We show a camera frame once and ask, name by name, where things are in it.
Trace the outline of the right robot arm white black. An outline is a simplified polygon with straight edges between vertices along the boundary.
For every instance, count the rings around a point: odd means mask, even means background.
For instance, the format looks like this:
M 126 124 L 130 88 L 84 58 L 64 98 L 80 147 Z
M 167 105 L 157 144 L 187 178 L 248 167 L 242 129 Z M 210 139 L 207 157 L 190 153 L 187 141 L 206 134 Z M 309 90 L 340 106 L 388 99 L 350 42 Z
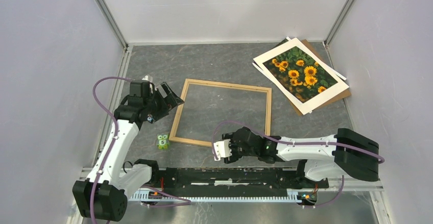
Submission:
M 213 142 L 212 153 L 216 161 L 226 164 L 245 156 L 267 164 L 297 160 L 295 181 L 301 187 L 340 176 L 377 182 L 379 165 L 384 162 L 377 142 L 347 128 L 318 138 L 289 138 L 256 134 L 242 127 Z

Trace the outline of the wooden picture frame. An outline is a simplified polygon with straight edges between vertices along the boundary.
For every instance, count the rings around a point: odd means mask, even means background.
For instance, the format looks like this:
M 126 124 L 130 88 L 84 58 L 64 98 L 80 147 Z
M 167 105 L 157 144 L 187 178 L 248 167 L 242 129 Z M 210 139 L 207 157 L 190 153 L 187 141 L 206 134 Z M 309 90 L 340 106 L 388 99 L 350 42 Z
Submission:
M 171 142 L 210 147 L 213 138 L 241 126 L 271 132 L 271 88 L 186 79 L 180 97 Z

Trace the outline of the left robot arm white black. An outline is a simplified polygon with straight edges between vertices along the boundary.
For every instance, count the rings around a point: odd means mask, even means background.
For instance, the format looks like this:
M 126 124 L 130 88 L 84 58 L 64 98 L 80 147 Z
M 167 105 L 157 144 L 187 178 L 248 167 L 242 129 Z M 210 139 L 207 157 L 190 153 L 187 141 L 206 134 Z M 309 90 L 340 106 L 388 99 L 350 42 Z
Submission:
M 138 159 L 121 175 L 123 163 L 143 123 L 154 123 L 183 103 L 166 82 L 156 87 L 149 80 L 131 80 L 129 94 L 119 106 L 113 112 L 103 108 L 112 120 L 107 143 L 87 177 L 75 181 L 72 189 L 83 217 L 93 223 L 120 221 L 128 200 L 139 188 L 160 182 L 157 161 Z

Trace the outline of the sunflower photo white border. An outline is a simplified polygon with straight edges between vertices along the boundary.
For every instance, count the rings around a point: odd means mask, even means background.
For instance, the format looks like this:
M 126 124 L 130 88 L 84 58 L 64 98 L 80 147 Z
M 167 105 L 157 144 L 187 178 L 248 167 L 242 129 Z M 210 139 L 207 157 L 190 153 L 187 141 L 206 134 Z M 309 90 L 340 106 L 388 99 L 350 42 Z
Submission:
M 349 86 L 298 38 L 253 58 L 299 115 L 350 95 Z

